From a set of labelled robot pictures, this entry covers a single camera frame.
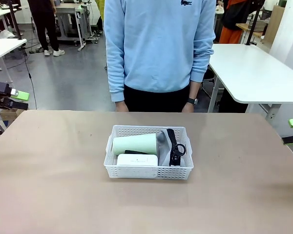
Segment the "person's right hand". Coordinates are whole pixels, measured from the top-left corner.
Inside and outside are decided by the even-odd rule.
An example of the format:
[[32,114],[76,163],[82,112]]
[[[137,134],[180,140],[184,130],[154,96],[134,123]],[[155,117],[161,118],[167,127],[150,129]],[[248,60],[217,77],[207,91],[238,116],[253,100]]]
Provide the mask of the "person's right hand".
[[128,112],[128,107],[124,101],[115,102],[117,112]]

